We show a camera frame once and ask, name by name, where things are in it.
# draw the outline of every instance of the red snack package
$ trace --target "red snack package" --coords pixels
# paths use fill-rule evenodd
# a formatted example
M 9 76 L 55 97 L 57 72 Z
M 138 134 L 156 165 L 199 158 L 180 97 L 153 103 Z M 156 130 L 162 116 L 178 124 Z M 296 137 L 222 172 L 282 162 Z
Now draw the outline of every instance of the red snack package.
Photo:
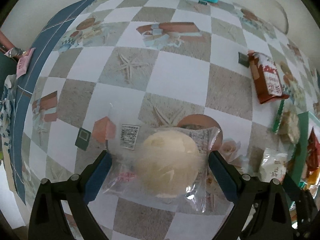
M 320 166 L 320 144 L 313 129 L 308 140 L 308 156 L 306 164 L 308 167 L 307 177 L 309 177 L 310 172 L 317 170 Z
M 254 85 L 260 104 L 289 98 L 282 93 L 279 74 L 271 58 L 260 52 L 249 52 Z

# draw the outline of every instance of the pink packet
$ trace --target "pink packet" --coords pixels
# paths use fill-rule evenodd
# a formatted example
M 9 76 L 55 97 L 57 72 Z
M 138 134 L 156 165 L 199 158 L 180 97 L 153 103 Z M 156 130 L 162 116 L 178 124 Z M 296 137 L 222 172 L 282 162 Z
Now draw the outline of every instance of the pink packet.
M 29 62 L 31 60 L 33 51 L 36 48 L 29 49 L 26 53 L 23 54 L 23 56 L 19 59 L 17 64 L 17 79 L 24 75 L 27 72 Z

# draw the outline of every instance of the barcode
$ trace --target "barcode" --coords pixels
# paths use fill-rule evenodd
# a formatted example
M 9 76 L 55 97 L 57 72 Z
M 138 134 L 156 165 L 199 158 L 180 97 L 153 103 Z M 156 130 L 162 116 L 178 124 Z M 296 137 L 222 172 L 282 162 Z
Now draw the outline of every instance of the barcode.
M 139 126 L 123 124 L 121 127 L 120 146 L 133 150 L 138 137 Z

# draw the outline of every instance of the silver bolt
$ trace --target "silver bolt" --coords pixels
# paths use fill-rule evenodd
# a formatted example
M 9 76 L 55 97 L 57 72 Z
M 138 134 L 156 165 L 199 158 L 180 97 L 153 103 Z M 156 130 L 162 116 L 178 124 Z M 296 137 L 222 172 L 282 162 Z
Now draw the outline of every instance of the silver bolt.
M 246 180 L 246 181 L 249 181 L 251 179 L 250 175 L 248 174 L 243 174 L 242 175 L 242 179 Z
M 304 237 L 304 238 L 309 238 L 310 235 L 311 235 L 310 232 L 306 232 L 306 233 L 304 233 L 303 237 Z
M 279 185 L 279 184 L 280 184 L 279 179 L 273 179 L 272 182 L 273 182 L 274 184 L 276 184 L 276 185 Z
M 73 174 L 70 179 L 73 180 L 73 181 L 76 181 L 80 178 L 79 174 Z
M 43 178 L 43 179 L 41 179 L 41 181 L 40 181 L 40 183 L 41 183 L 42 185 L 46 184 L 47 182 L 48 182 L 48 179 L 47 179 L 47 178 Z

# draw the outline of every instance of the round bread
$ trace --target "round bread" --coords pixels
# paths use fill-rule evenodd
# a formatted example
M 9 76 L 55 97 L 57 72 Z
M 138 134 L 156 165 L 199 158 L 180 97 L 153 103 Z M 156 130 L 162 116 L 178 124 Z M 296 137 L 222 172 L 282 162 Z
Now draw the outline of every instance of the round bread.
M 193 185 L 202 164 L 192 138 L 174 130 L 161 131 L 143 142 L 135 171 L 150 193 L 176 197 Z

